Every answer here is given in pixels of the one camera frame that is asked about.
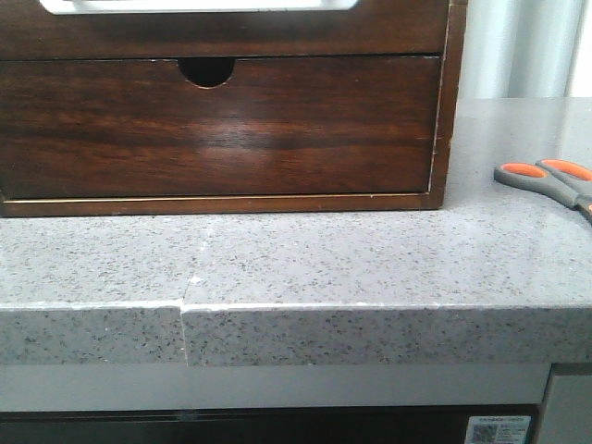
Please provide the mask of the white QR code label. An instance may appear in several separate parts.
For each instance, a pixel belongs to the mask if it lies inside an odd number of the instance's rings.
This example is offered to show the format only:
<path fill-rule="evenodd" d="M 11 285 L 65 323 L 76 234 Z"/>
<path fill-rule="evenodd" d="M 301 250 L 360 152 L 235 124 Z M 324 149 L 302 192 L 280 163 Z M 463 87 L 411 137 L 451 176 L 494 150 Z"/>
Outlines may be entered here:
<path fill-rule="evenodd" d="M 532 417 L 471 416 L 464 444 L 524 444 Z"/>

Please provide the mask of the grey orange scissors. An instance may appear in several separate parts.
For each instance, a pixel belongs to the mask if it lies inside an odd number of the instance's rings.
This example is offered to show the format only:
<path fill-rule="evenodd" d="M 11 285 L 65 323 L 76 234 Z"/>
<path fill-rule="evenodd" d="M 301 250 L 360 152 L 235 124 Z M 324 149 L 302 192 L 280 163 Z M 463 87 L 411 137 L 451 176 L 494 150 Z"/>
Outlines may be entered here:
<path fill-rule="evenodd" d="M 494 179 L 543 194 L 591 222 L 591 170 L 584 166 L 560 159 L 541 159 L 533 165 L 505 163 L 495 168 Z"/>

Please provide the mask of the wooden drawer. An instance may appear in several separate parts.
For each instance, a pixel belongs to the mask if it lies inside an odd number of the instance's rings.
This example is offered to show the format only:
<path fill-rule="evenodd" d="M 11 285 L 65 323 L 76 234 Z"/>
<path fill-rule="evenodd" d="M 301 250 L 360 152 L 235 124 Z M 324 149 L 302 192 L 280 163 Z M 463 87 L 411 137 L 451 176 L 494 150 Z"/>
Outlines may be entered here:
<path fill-rule="evenodd" d="M 360 1 L 345 11 L 54 15 L 1 4 L 4 60 L 439 53 L 446 1 Z"/>
<path fill-rule="evenodd" d="M 422 192 L 435 56 L 14 61 L 1 188 L 25 198 Z"/>

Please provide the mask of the dark wooden drawer cabinet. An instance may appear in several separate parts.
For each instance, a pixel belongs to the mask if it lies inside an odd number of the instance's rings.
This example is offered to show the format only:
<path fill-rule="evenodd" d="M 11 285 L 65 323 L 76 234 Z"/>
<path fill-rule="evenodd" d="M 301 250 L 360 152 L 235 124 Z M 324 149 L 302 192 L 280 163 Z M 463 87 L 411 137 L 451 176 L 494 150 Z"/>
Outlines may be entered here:
<path fill-rule="evenodd" d="M 321 194 L 176 195 L 155 197 L 25 198 L 5 196 L 1 188 L 1 214 L 19 216 L 115 216 L 199 213 L 257 213 L 303 211 L 358 211 L 436 209 L 442 205 L 450 158 L 450 141 L 456 108 L 467 4 L 449 4 L 444 46 L 439 53 L 387 53 L 347 55 L 239 55 L 165 58 L 4 60 L 5 62 L 105 61 L 105 60 L 215 60 L 217 67 L 197 78 L 197 85 L 214 88 L 231 74 L 226 61 L 238 58 L 337 57 L 337 56 L 435 56 L 440 61 L 438 102 L 430 176 L 422 192 L 356 192 Z"/>

